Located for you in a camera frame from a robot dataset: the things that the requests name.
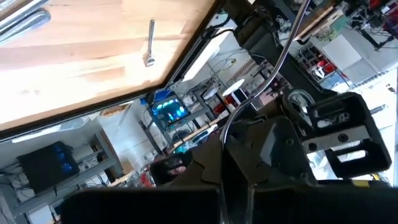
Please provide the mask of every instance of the black frame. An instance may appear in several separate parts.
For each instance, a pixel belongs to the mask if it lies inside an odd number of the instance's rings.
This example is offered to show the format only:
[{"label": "black frame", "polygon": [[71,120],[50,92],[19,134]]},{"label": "black frame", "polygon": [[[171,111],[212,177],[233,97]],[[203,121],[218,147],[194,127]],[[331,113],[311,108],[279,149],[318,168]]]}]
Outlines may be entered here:
[{"label": "black frame", "polygon": [[135,91],[133,93],[128,93],[126,95],[118,96],[112,99],[104,100],[99,103],[84,106],[82,108],[78,108],[75,110],[57,114],[55,116],[33,121],[31,123],[26,123],[13,128],[1,130],[0,143],[14,138],[18,138],[26,134],[33,133],[35,131],[40,131],[41,129],[58,125],[65,121],[76,119],[81,116],[86,116],[110,108],[112,106],[117,106],[120,105],[121,103],[127,103],[128,101],[146,96],[146,94],[153,93],[156,90],[167,88],[169,85],[173,83],[174,80],[178,80],[184,76],[185,71],[192,66],[194,61],[197,59],[197,57],[200,55],[203,49],[210,42],[211,39],[208,38],[208,36],[213,35],[215,30],[213,32],[207,32],[206,35],[204,36],[202,33],[205,30],[206,26],[210,23],[213,16],[221,10],[225,2],[226,0],[215,0],[214,5],[209,10],[204,20],[202,20],[198,29],[195,31],[189,43],[184,48],[182,54],[179,56],[176,63],[170,70],[169,74],[166,76],[164,82],[161,83],[160,85],[152,86],[150,88],[146,88],[145,90]]}]

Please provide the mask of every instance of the fluorescent light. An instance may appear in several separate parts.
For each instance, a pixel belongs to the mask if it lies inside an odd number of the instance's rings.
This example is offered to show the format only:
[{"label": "fluorescent light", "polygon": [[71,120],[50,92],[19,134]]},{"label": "fluorescent light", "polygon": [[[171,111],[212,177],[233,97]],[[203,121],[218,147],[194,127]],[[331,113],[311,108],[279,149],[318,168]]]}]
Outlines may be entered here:
[{"label": "fluorescent light", "polygon": [[244,83],[244,79],[237,81],[236,83],[234,83],[233,85],[231,85],[230,87],[228,87],[228,89],[226,89],[224,91],[223,96],[228,96],[232,92],[238,90],[242,86],[243,83]]},{"label": "fluorescent light", "polygon": [[43,135],[46,135],[46,134],[56,133],[60,129],[61,129],[61,124],[59,124],[57,126],[54,126],[54,127],[51,127],[51,128],[47,128],[47,129],[41,130],[41,131],[39,131],[37,133],[34,133],[34,134],[28,134],[28,135],[13,139],[13,140],[11,140],[11,142],[12,143],[18,143],[18,142],[21,142],[21,141],[26,141],[26,140],[37,138],[37,137],[40,137],[40,136],[43,136]]},{"label": "fluorescent light", "polygon": [[229,34],[229,32],[224,32],[223,34],[215,37],[210,41],[210,43],[206,46],[206,48],[201,52],[199,57],[195,60],[195,62],[192,64],[192,66],[188,69],[186,72],[184,79],[182,80],[183,82],[191,80],[195,75],[200,71],[200,69],[205,65],[205,63],[209,60],[209,58],[216,52],[217,50],[220,50],[220,44],[226,36]]}]

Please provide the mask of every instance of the white cable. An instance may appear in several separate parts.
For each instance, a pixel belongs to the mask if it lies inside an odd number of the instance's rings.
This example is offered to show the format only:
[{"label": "white cable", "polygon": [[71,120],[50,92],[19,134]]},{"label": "white cable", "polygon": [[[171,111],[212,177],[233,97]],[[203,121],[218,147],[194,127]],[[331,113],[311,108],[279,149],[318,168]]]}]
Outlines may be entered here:
[{"label": "white cable", "polygon": [[231,126],[234,118],[240,114],[241,110],[245,107],[247,107],[247,105],[249,105],[255,98],[257,98],[259,95],[261,95],[261,93],[266,90],[266,88],[271,84],[271,82],[273,81],[273,79],[276,77],[276,75],[278,74],[283,62],[285,61],[285,58],[289,52],[290,46],[292,45],[292,42],[296,36],[296,33],[300,27],[300,23],[303,20],[305,11],[307,10],[308,5],[310,4],[311,0],[305,0],[305,2],[303,2],[303,4],[300,6],[300,10],[298,10],[298,14],[296,17],[296,20],[294,20],[294,24],[292,27],[292,30],[290,32],[289,38],[287,39],[286,45],[282,51],[282,53],[280,54],[280,57],[270,75],[270,77],[265,81],[264,84],[261,85],[260,89],[255,92],[254,94],[252,94],[247,100],[243,101],[237,108],[236,110],[234,110],[232,112],[232,114],[229,116],[221,134],[220,134],[220,141],[221,141],[221,145],[222,148],[224,149],[224,145],[226,142],[226,136],[228,133],[228,129]]}]

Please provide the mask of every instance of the wooden tabletop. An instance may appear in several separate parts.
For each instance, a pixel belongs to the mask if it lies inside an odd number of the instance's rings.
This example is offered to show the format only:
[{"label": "wooden tabletop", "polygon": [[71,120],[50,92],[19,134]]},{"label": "wooden tabletop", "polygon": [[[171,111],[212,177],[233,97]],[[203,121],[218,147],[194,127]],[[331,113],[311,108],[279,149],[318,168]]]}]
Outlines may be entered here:
[{"label": "wooden tabletop", "polygon": [[0,130],[162,83],[216,1],[51,0],[49,23],[0,47]]}]

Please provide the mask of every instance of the workbench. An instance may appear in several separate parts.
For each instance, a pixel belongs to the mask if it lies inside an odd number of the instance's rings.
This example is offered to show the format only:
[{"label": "workbench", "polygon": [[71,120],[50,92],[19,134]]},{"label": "workbench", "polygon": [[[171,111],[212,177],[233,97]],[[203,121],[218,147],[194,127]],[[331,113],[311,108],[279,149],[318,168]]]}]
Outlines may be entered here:
[{"label": "workbench", "polygon": [[[49,23],[0,47],[0,130],[159,88],[217,2],[51,0]],[[155,64],[146,67],[151,19]]]}]

